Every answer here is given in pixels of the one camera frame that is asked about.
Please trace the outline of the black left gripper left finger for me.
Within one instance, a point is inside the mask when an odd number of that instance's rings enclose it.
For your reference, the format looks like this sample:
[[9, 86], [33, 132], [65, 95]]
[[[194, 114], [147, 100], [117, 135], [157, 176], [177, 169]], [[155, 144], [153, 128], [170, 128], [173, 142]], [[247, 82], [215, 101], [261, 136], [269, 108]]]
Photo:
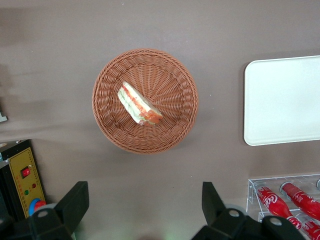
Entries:
[[0, 217], [2, 240], [71, 240], [90, 205], [87, 181], [77, 182], [57, 203], [36, 209], [28, 218], [15, 222]]

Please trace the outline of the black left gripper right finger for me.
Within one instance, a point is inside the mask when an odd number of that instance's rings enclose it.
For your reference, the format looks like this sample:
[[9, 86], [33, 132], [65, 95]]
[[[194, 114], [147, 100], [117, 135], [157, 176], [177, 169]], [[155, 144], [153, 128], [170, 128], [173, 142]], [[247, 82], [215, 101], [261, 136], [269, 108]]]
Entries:
[[287, 219], [266, 216], [262, 222], [235, 208], [227, 208], [212, 182], [202, 183], [202, 211], [207, 225], [193, 240], [303, 240]]

